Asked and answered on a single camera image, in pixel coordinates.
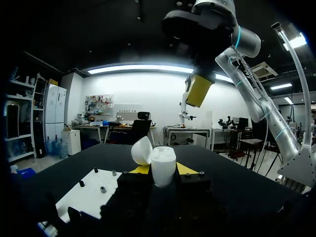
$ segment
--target water bottle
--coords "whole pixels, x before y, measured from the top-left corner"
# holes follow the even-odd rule
[[[59,142],[57,140],[57,135],[55,135],[55,141],[53,142],[53,155],[59,156]]]
[[[49,136],[47,136],[47,140],[46,140],[46,153],[51,156],[53,155],[53,144],[49,139]]]
[[[63,139],[60,139],[59,143],[59,157],[60,158],[67,158],[68,157],[68,146],[65,142],[63,142]]]

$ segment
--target white board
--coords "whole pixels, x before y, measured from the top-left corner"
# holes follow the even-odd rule
[[[92,170],[82,179],[84,187],[80,187],[78,180],[78,183],[56,203],[58,216],[63,221],[70,220],[67,212],[69,206],[95,218],[101,218],[100,207],[105,205],[114,194],[121,173],[117,172],[117,175],[113,176],[112,171],[101,169],[98,171],[95,173]],[[101,186],[106,188],[105,194],[101,193]]]

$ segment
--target office chair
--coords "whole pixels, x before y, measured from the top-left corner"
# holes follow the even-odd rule
[[[134,121],[131,134],[128,141],[126,142],[127,144],[133,145],[142,137],[147,136],[150,129],[150,124],[152,122],[151,120],[148,120],[149,116],[149,112],[138,112],[137,117],[140,120]]]

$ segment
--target white bracket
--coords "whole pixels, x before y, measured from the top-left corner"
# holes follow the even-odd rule
[[[289,179],[308,187],[316,183],[316,153],[311,153],[311,147],[303,145],[299,154],[277,171]]]

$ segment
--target metal nut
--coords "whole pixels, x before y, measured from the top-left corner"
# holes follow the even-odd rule
[[[103,186],[100,187],[100,190],[101,190],[101,193],[103,193],[103,194],[105,194],[107,192],[107,190]]]

